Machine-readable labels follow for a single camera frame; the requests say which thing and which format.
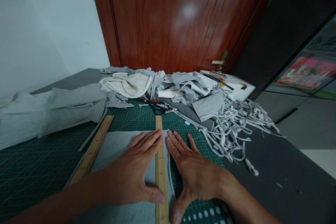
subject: cutting mat grid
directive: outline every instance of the cutting mat grid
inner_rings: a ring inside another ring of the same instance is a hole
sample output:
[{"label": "cutting mat grid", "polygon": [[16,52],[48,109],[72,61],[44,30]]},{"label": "cutting mat grid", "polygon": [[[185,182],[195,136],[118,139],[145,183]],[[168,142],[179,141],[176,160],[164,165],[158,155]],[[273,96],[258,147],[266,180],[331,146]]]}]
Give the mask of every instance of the cutting mat grid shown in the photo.
[{"label": "cutting mat grid", "polygon": [[[109,131],[142,131],[155,129],[155,114],[148,106],[130,100],[134,107],[112,108],[108,114],[115,118]],[[184,141],[187,133],[195,140],[200,153],[224,167],[221,158],[212,153],[203,135],[174,113],[162,117],[163,128],[176,130]],[[78,149],[96,124],[89,122],[33,139],[0,151],[0,222],[61,191],[72,175],[82,155]],[[171,159],[171,174],[176,196],[182,192],[182,178]],[[194,201],[186,210],[183,223],[233,223],[226,205],[220,200]]]}]

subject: door frame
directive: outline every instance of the door frame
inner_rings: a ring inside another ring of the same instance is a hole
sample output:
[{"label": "door frame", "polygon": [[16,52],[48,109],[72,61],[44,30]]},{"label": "door frame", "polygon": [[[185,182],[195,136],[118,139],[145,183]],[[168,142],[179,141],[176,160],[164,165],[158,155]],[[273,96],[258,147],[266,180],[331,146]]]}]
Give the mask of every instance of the door frame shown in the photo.
[{"label": "door frame", "polygon": [[[244,49],[245,44],[252,35],[253,30],[257,26],[270,1],[271,0],[258,0],[253,13],[251,14],[248,22],[246,22],[243,32],[228,56],[226,64],[222,70],[224,73],[230,73],[232,70],[235,62]],[[113,10],[113,1],[95,0],[95,2],[110,64],[115,67],[122,67],[123,61],[118,40],[116,18]]]}]

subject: forearm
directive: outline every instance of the forearm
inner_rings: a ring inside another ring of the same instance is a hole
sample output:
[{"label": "forearm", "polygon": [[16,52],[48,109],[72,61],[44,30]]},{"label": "forearm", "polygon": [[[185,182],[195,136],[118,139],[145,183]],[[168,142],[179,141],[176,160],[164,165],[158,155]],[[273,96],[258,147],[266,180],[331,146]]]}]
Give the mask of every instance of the forearm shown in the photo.
[{"label": "forearm", "polygon": [[222,187],[220,195],[221,200],[228,205],[233,215],[241,223],[279,223],[235,178],[232,179],[229,186]]},{"label": "forearm", "polygon": [[67,223],[85,211],[106,204],[103,193],[104,174],[97,172],[66,188],[23,213],[10,219],[10,223]]}]

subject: red poster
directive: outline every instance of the red poster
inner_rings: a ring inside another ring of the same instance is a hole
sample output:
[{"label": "red poster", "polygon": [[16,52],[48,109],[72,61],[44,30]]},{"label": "red poster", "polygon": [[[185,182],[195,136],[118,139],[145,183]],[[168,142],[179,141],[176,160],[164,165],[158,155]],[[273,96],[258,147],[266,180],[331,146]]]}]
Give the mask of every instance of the red poster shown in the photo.
[{"label": "red poster", "polygon": [[276,83],[315,89],[336,73],[336,63],[305,52],[287,69]]}]

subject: wooden door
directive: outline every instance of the wooden door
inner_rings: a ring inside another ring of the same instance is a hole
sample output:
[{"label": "wooden door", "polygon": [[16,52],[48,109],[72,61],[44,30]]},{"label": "wooden door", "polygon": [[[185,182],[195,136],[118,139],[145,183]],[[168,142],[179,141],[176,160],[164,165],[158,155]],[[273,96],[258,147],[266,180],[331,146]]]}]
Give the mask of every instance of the wooden door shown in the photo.
[{"label": "wooden door", "polygon": [[[242,46],[239,39],[260,0],[110,2],[119,47],[119,59],[114,53],[111,65],[119,60],[115,65],[133,69],[150,66],[155,71],[172,73],[214,70],[212,60],[219,60],[224,50],[231,54],[239,42]],[[106,24],[101,13],[99,16],[107,42]]]}]

